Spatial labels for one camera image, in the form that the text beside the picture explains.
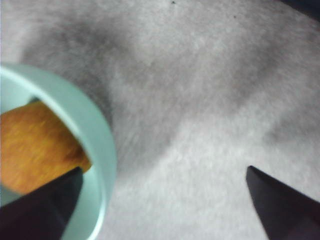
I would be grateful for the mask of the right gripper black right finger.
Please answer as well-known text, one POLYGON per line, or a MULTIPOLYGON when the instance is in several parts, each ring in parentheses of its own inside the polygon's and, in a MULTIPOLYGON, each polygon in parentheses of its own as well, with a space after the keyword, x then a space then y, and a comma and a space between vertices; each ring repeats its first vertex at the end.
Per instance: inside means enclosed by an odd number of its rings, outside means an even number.
POLYGON ((320 203, 260 169, 249 166, 246 183, 270 240, 318 240, 320 203))

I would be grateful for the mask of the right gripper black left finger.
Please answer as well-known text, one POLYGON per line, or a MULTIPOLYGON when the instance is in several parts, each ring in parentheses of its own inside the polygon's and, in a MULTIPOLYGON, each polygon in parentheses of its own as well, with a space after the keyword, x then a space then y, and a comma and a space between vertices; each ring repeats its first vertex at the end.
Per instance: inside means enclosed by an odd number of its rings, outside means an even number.
POLYGON ((2 240, 60 240, 76 208, 83 171, 76 167, 0 208, 2 240))

